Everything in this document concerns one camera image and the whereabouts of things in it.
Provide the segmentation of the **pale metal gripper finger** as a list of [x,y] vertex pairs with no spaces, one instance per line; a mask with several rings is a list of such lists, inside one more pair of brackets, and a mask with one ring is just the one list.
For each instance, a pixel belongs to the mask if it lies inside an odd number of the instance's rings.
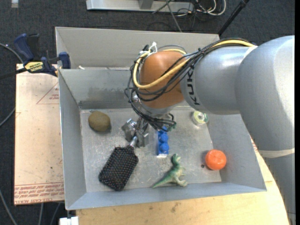
[[149,133],[146,130],[138,130],[136,132],[137,136],[137,146],[138,147],[145,147],[149,144]]
[[122,131],[124,132],[125,139],[130,142],[133,137],[135,136],[136,132],[136,122],[132,119],[126,121],[126,123],[121,127]]

